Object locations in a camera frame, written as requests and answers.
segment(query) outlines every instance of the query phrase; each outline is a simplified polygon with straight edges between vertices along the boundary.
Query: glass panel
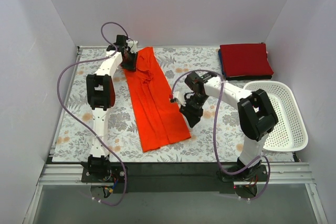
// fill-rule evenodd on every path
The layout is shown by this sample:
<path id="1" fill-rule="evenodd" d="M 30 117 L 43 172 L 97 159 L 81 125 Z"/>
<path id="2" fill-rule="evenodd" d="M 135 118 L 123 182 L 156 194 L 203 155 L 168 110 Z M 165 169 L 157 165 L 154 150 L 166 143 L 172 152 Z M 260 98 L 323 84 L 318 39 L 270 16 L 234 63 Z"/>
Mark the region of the glass panel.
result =
<path id="1" fill-rule="evenodd" d="M 269 185 L 250 204 L 217 193 L 130 193 L 109 207 L 79 191 L 90 187 L 44 186 L 34 223 L 317 223 L 305 185 Z"/>

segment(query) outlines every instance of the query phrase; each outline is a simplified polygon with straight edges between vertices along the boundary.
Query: basket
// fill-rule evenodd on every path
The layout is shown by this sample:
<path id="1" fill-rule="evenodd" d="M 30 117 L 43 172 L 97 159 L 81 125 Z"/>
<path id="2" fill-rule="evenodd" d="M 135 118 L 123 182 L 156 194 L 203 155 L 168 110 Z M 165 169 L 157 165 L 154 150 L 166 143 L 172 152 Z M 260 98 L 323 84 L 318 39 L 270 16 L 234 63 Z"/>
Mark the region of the basket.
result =
<path id="1" fill-rule="evenodd" d="M 279 122 L 266 139 L 264 149 L 274 152 L 294 152 L 305 148 L 308 135 L 298 105 L 290 88 L 278 81 L 252 81 L 244 89 L 267 92 Z"/>

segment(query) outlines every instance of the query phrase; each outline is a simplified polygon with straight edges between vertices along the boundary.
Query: white wall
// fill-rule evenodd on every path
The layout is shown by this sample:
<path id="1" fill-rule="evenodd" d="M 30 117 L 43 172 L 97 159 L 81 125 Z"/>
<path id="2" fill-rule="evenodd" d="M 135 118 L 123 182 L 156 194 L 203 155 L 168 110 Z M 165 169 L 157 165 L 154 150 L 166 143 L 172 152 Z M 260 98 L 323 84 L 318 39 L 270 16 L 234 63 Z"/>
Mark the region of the white wall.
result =
<path id="1" fill-rule="evenodd" d="M 286 0 L 52 0 L 77 46 L 102 46 L 115 21 L 141 45 L 265 41 Z M 115 40 L 118 28 L 110 30 Z"/>
<path id="2" fill-rule="evenodd" d="M 60 113 L 57 77 L 76 48 L 51 0 L 0 7 L 0 223 L 11 224 L 33 197 Z"/>
<path id="3" fill-rule="evenodd" d="M 336 0 L 288 0 L 267 40 L 276 79 L 292 88 L 305 122 L 311 165 L 329 223 L 336 223 Z"/>

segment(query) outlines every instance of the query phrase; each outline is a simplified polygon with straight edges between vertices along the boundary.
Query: floral tablecloth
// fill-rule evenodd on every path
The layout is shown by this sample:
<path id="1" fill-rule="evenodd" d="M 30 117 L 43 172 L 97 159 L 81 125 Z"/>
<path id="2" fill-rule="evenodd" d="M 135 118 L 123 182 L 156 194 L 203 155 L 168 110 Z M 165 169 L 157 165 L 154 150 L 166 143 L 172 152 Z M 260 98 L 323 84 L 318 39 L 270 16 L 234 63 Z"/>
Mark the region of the floral tablecloth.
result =
<path id="1" fill-rule="evenodd" d="M 207 69 L 221 71 L 217 48 L 154 48 L 155 56 L 172 87 L 176 78 L 189 70 Z M 104 49 L 84 49 L 80 60 L 104 57 Z M 94 73 L 101 61 L 83 63 L 76 69 L 70 91 L 68 109 L 91 127 L 93 126 L 91 108 L 87 104 L 86 75 Z M 246 82 L 232 81 L 239 87 Z M 108 145 L 124 162 L 214 162 L 216 161 L 212 142 L 213 120 L 216 98 L 209 98 L 204 104 L 204 114 L 196 127 L 190 129 L 191 138 L 171 144 L 159 150 L 142 152 L 138 129 L 133 113 L 126 78 L 121 69 L 113 76 L 116 94 L 115 105 L 109 118 Z M 188 91 L 183 80 L 176 90 Z M 235 162 L 243 148 L 244 135 L 239 126 L 238 112 L 228 104 L 222 103 L 217 121 L 217 146 L 220 160 Z M 53 162 L 86 161 L 90 153 L 93 135 L 85 127 L 65 113 L 56 142 Z M 265 152 L 269 159 L 293 161 L 292 153 Z"/>

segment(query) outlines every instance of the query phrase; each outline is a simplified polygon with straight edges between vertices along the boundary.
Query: red towel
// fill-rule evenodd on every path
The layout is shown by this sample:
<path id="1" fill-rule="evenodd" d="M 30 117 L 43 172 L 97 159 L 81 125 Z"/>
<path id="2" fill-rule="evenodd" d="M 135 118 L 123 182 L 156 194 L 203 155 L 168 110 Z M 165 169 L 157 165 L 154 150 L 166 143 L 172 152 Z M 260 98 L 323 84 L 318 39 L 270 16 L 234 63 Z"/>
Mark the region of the red towel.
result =
<path id="1" fill-rule="evenodd" d="M 223 68 L 226 77 L 271 76 L 266 44 L 221 45 Z"/>
<path id="2" fill-rule="evenodd" d="M 179 106 L 170 103 L 171 88 L 152 47 L 138 52 L 135 72 L 124 73 L 144 152 L 191 137 Z"/>

